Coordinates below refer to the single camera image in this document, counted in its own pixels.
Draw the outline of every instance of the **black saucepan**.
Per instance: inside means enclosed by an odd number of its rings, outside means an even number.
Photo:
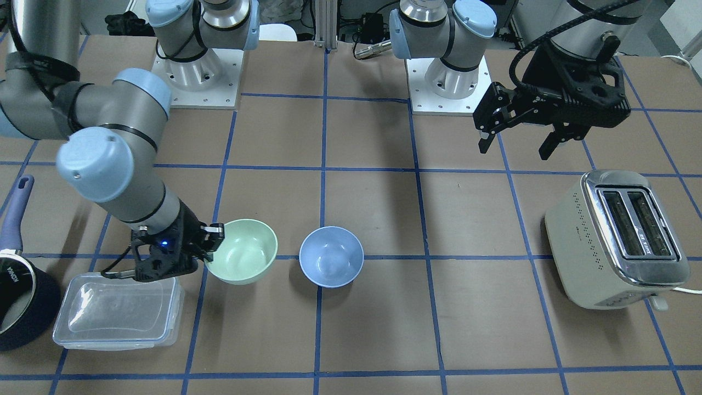
[[[58,284],[21,256],[20,225],[33,185],[34,177],[20,177],[0,231],[0,351],[36,339],[60,305]]]

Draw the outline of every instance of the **toaster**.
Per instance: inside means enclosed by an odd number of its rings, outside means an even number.
[[[650,182],[623,170],[584,174],[545,215],[565,292],[586,309],[622,309],[685,283],[690,267]]]

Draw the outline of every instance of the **blue bowl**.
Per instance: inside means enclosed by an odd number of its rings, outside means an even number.
[[[338,288],[352,282],[363,267],[363,247],[353,233],[325,226],[310,233],[300,248],[300,266],[313,283]]]

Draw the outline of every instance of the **plastic food container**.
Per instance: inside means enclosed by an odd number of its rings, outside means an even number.
[[[137,283],[81,274],[68,285],[53,341],[103,351],[170,346],[178,338],[184,298],[177,278]]]

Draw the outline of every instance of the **saucepan handle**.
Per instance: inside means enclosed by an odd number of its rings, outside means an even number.
[[[29,194],[34,186],[34,177],[26,174],[15,184],[7,215],[0,231],[0,250],[22,251],[22,217],[25,215]]]

